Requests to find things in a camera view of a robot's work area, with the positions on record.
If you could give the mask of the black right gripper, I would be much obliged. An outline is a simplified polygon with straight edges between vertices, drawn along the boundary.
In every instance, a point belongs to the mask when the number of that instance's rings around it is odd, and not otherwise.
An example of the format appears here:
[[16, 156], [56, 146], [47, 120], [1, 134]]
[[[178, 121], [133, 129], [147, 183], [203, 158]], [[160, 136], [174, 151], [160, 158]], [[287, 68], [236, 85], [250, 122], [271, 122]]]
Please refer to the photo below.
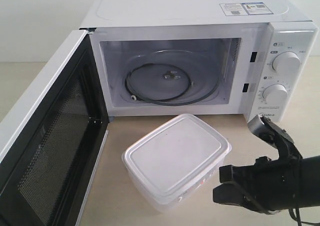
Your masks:
[[264, 214], [299, 206], [303, 157], [285, 129], [270, 120], [263, 123], [268, 133], [258, 138], [274, 147], [278, 158], [262, 156], [253, 165], [221, 166], [221, 185], [212, 190], [214, 203], [239, 205]]

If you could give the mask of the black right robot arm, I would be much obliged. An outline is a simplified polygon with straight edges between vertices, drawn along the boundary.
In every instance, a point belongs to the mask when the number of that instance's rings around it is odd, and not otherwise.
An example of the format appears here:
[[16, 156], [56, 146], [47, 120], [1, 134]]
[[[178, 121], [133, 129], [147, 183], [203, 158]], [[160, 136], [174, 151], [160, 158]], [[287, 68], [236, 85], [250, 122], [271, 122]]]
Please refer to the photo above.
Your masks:
[[288, 133], [266, 117], [252, 119], [252, 134], [278, 151], [278, 159], [261, 156], [253, 165], [219, 168], [220, 185], [212, 199], [266, 215], [320, 204], [320, 158], [304, 158]]

